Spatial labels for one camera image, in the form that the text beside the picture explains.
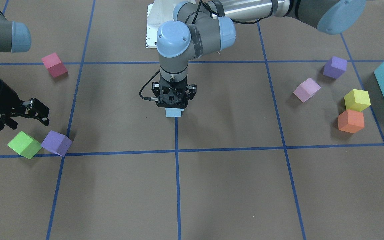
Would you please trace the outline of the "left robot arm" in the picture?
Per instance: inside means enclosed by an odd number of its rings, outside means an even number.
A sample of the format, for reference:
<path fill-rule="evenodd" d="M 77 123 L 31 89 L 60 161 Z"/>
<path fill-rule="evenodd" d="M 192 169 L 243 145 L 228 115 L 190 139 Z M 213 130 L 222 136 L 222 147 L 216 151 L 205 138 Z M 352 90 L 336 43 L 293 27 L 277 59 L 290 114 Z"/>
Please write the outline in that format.
<path fill-rule="evenodd" d="M 186 105 L 196 94 L 187 84 L 188 62 L 231 47 L 237 24 L 256 24 L 271 17 L 290 17 L 320 32 L 344 32 L 362 14 L 365 0 L 210 0 L 167 3 L 153 35 L 159 54 L 160 81 L 152 84 L 157 105 Z"/>

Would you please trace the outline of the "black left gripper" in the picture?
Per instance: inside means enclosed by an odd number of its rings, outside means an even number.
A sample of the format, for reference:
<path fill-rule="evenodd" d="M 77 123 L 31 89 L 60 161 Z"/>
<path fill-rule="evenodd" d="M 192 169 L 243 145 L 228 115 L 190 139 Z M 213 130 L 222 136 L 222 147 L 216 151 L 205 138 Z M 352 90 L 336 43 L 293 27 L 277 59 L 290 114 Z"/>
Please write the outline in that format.
<path fill-rule="evenodd" d="M 154 97 L 151 97 L 151 100 L 160 99 L 160 92 L 169 92 L 169 88 L 181 92 L 185 92 L 187 89 L 187 100 L 193 100 L 197 92 L 197 85 L 191 84 L 187 86 L 187 72 L 180 74 L 161 72 L 160 82 L 152 83 L 151 91 L 153 92 Z"/>

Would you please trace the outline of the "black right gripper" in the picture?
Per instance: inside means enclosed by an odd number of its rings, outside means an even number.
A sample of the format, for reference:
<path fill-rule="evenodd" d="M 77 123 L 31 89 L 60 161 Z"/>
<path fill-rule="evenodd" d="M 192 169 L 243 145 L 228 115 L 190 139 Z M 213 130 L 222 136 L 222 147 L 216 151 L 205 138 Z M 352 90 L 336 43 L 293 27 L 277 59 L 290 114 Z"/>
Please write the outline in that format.
<path fill-rule="evenodd" d="M 24 102 L 18 94 L 0 79 L 0 131 L 5 126 L 17 129 L 18 123 L 12 118 L 21 116 L 40 121 L 44 126 L 49 126 L 49 108 L 37 98 Z"/>

